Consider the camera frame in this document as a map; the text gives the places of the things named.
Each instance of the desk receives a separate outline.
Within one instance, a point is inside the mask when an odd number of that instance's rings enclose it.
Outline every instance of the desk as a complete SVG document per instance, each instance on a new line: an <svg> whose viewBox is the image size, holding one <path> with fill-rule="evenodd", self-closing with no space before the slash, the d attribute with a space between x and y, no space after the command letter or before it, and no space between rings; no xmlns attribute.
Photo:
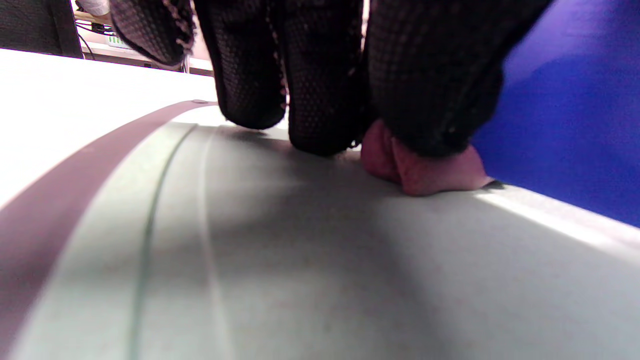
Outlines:
<svg viewBox="0 0 640 360"><path fill-rule="evenodd" d="M135 146L59 253L53 233L22 239L46 251L8 243L29 229L6 209L74 152L216 97L213 79L176 72L0 64L0 359L640 358L638 229L512 187L411 199L357 152L302 154L284 129L223 126L215 106Z"/></svg>
<svg viewBox="0 0 640 360"><path fill-rule="evenodd" d="M90 14L83 13L80 11L75 11L74 16L76 20L82 20L86 22L96 22L99 24L107 24L110 25L109 21L96 19ZM117 58L119 60L124 60L124 63L127 64L153 64L153 62L146 57L138 54L136 51L131 49L124 49L119 47L109 46L107 44L107 36L106 35L98 35L95 33L91 33L85 29L78 28L79 35L86 40L86 43L80 42L82 47L82 51L87 54L87 58L90 57L90 53L93 52L94 55L98 55L98 60L104 60L109 62L117 62L113 61L113 58ZM196 39L198 41L198 47L202 47L201 42L203 41L201 37ZM200 56L203 55L203 49L198 51ZM201 58L194 58L192 56L189 57L189 68L191 69L191 73L199 74L199 75L210 75L213 71L213 66L211 65L210 60L205 60Z"/></svg>

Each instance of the finger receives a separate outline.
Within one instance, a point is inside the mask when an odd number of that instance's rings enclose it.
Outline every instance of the finger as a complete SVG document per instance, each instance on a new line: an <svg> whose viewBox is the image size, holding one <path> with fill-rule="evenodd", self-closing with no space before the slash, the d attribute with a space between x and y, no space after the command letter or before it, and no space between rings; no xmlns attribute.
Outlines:
<svg viewBox="0 0 640 360"><path fill-rule="evenodd" d="M333 155L347 149L360 130L362 0L280 0L279 5L289 138L303 151Z"/></svg>
<svg viewBox="0 0 640 360"><path fill-rule="evenodd" d="M111 0L110 7L118 36L158 65L177 68L191 52L195 26L188 1Z"/></svg>
<svg viewBox="0 0 640 360"><path fill-rule="evenodd" d="M271 1L194 1L220 110L228 120L251 129L274 126L285 113Z"/></svg>
<svg viewBox="0 0 640 360"><path fill-rule="evenodd" d="M361 159L368 173L400 184L411 196L478 190L492 181L473 146L457 156L425 158L398 142L380 120L362 141Z"/></svg>
<svg viewBox="0 0 640 360"><path fill-rule="evenodd" d="M550 0L375 0L369 80L385 125L421 156L462 153L489 121L502 62Z"/></svg>

